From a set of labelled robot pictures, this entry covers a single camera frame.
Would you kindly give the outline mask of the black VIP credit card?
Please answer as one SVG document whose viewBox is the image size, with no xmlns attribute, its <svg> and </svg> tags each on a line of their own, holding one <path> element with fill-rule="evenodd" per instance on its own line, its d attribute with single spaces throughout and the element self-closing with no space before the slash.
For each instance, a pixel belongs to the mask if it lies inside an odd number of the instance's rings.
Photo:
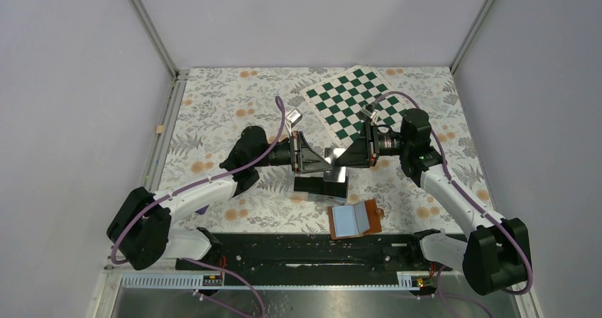
<svg viewBox="0 0 602 318">
<path fill-rule="evenodd" d="M 345 151 L 345 148 L 328 147 L 324 149 L 324 159 L 329 163 L 331 169 L 340 168 L 340 165 L 337 165 L 337 160 Z"/>
</svg>

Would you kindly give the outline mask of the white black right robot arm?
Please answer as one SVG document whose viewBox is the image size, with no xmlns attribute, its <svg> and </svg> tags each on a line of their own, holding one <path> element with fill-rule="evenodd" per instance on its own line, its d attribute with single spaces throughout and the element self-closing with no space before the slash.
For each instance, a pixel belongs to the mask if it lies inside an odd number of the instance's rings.
<svg viewBox="0 0 602 318">
<path fill-rule="evenodd" d="M 415 234 L 415 245 L 407 250 L 408 263 L 418 270 L 433 262 L 450 267 L 480 295 L 528 292 L 533 270 L 526 225 L 488 208 L 454 179 L 444 154 L 432 146 L 435 135 L 425 111 L 404 110 L 399 131 L 377 125 L 376 117 L 374 105 L 360 110 L 361 129 L 335 164 L 369 168 L 382 156 L 399 157 L 403 174 L 434 197 L 466 237 L 461 241 L 436 229 Z"/>
</svg>

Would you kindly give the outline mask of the brown leather card holder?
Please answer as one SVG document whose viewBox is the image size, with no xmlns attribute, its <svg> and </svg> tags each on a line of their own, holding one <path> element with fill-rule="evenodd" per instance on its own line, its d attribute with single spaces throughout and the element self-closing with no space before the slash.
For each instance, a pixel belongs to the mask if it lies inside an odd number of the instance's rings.
<svg viewBox="0 0 602 318">
<path fill-rule="evenodd" d="M 327 210 L 331 240 L 352 239 L 383 231 L 384 211 L 375 199 L 350 205 L 331 206 Z"/>
</svg>

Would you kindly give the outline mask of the clear acrylic card box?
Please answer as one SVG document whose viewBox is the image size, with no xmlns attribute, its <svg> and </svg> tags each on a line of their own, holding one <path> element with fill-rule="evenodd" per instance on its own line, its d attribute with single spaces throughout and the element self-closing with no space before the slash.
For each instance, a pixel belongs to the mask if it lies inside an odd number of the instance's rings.
<svg viewBox="0 0 602 318">
<path fill-rule="evenodd" d="M 343 204 L 348 197 L 350 176 L 346 168 L 291 175 L 290 179 L 292 183 L 285 191 L 290 199 Z"/>
</svg>

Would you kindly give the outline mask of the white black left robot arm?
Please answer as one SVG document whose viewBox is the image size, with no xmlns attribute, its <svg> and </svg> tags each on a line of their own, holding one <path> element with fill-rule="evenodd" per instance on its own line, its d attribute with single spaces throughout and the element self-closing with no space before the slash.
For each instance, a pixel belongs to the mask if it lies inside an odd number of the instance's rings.
<svg viewBox="0 0 602 318">
<path fill-rule="evenodd" d="M 131 190 L 106 230 L 113 243 L 111 262 L 144 270 L 161 258 L 191 258 L 210 269 L 220 259 L 218 247 L 200 229 L 176 229 L 174 224 L 193 212 L 249 190 L 259 179 L 258 168 L 289 165 L 298 174 L 331 170 L 332 159 L 311 149 L 302 132 L 269 143 L 263 128 L 248 126 L 218 173 L 176 190 L 152 193 Z"/>
</svg>

